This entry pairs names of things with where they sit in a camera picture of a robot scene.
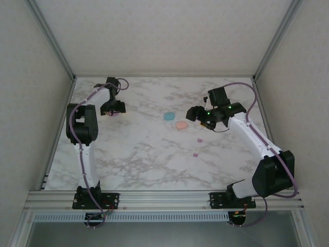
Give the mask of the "green controller circuit board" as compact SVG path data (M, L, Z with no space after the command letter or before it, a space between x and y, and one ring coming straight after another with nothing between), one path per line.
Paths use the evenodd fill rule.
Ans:
M233 224L242 225L246 221L245 211L230 211L228 215L230 222L232 222Z
M96 221L103 221L106 219L106 214L102 214L102 213L86 213L84 216L84 220L86 221L92 221L92 220L96 220Z

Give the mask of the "thin aluminium frame rail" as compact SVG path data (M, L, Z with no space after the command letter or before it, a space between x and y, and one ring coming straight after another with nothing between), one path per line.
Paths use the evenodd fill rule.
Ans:
M96 77L187 77L187 78L208 78L208 77L219 77L219 78L252 78L253 74L164 74L164 73L144 73L144 74L76 74L77 78L96 78Z

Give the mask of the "aluminium frame post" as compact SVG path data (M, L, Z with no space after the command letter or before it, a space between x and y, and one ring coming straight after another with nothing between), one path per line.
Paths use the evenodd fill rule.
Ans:
M22 212L17 227L7 247L26 247L33 226L33 221L33 212Z
M291 212L301 247L319 247L313 234L306 212L293 210Z
M45 36L50 48L54 52L55 56L59 60L59 63L62 65L64 68L65 72L69 76L71 81L75 81L76 76L73 73L67 59L64 56L64 53L62 52L55 36L53 35L38 3L36 0L24 0L26 3L27 7L29 8L30 12L34 16L37 24L39 25L43 35Z
M291 22L293 21L296 13L298 12L300 6L304 0L291 0L282 20L280 21L267 49L265 50L262 59L257 66L255 73L253 74L253 80L256 82L262 73L264 72L265 68L267 67L270 59L272 58L273 54L275 53L276 49L278 48L281 40L283 39L286 31L288 30Z

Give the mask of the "wide aluminium base rail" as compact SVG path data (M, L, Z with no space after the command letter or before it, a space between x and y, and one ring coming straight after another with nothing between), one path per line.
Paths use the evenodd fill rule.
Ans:
M208 190L197 191L118 191L118 212L133 211L211 211ZM24 211L71 211L74 191L31 191L28 194ZM292 199L269 196L266 202L261 198L255 200L256 208L250 211L304 210L300 195Z

